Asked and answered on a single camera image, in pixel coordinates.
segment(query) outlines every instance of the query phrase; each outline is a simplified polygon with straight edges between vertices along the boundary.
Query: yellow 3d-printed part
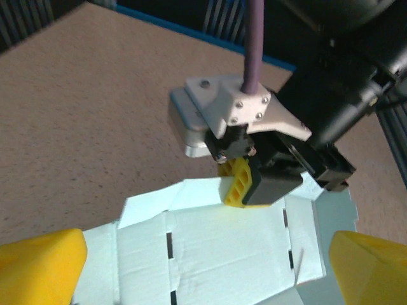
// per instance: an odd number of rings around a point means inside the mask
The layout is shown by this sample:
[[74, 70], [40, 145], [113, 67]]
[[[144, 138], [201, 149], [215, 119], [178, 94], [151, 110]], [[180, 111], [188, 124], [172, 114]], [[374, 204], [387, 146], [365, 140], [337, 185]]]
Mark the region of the yellow 3d-printed part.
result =
[[0, 246], [0, 304], [68, 305], [86, 253], [79, 229]]
[[407, 304], [407, 246], [338, 231], [329, 258], [346, 304]]
[[244, 196], [252, 186], [252, 175], [248, 160], [244, 158], [229, 160], [224, 164], [218, 165], [217, 170], [221, 177], [234, 177], [233, 184], [224, 199], [225, 205], [230, 205], [236, 208], [257, 207], [246, 206], [242, 203]]

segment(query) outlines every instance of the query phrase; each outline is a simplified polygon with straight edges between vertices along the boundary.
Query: screw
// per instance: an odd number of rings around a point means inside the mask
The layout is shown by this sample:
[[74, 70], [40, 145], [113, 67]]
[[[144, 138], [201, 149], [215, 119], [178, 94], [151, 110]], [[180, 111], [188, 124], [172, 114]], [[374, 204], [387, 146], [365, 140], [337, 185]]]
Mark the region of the screw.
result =
[[199, 85], [203, 89], [208, 89], [210, 87], [210, 82], [207, 79], [203, 79]]
[[302, 126], [305, 130], [308, 130], [308, 127], [306, 127], [305, 124], [302, 123], [302, 122], [301, 122], [301, 126]]
[[373, 105], [375, 105], [377, 103], [377, 100], [378, 100], [377, 97], [373, 97], [373, 99], [369, 103], [369, 106], [372, 107]]
[[249, 157], [253, 157], [256, 153], [257, 153], [256, 148], [254, 148], [254, 146], [252, 146], [252, 147], [250, 147], [250, 150], [249, 150], [249, 152], [247, 153], [247, 155], [248, 155]]
[[228, 161], [228, 158], [227, 158], [224, 154], [219, 153], [219, 154], [215, 157], [215, 161], [216, 161], [218, 164], [223, 164], [223, 163], [226, 163], [226, 161]]

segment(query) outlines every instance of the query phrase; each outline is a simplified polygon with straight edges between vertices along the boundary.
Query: white 3d-printed bracket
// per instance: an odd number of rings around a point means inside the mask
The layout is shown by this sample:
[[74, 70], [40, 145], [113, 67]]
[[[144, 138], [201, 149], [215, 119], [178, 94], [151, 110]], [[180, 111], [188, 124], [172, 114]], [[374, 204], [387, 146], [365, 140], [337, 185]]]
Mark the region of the white 3d-printed bracket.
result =
[[185, 90], [217, 139], [227, 126], [248, 124], [247, 133], [278, 131], [305, 141], [311, 131], [262, 84], [258, 93], [240, 91], [241, 76], [227, 74], [186, 80]]

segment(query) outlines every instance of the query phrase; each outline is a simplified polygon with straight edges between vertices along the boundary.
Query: cardboard flap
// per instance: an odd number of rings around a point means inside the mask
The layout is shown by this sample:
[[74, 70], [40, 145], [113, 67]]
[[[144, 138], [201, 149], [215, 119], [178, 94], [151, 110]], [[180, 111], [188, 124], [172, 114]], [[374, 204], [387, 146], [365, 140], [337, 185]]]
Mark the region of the cardboard flap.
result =
[[172, 186], [126, 199], [118, 229], [153, 218], [166, 210], [221, 204], [233, 177], [186, 179]]
[[[85, 233], [89, 263], [74, 300], [251, 305], [324, 276], [312, 200], [232, 208], [222, 204], [232, 180], [184, 180], [129, 198], [118, 223]], [[309, 190], [300, 189], [316, 197]]]
[[312, 178], [308, 172], [303, 172], [301, 176], [303, 177], [302, 185], [292, 190], [290, 195], [315, 201], [322, 194], [324, 189], [315, 182], [314, 178]]

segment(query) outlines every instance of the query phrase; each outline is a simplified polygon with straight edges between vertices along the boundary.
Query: table surface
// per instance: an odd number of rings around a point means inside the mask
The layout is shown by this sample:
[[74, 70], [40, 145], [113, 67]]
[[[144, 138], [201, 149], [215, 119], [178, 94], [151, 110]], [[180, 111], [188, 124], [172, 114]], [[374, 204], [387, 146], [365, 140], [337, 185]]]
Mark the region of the table surface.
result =
[[[243, 57], [84, 4], [0, 57], [0, 243], [120, 215], [125, 198], [213, 177], [182, 155], [169, 91], [191, 76], [242, 73]], [[278, 90], [290, 72], [264, 65]], [[407, 191], [376, 116], [339, 142], [355, 165], [358, 230], [407, 244]]]

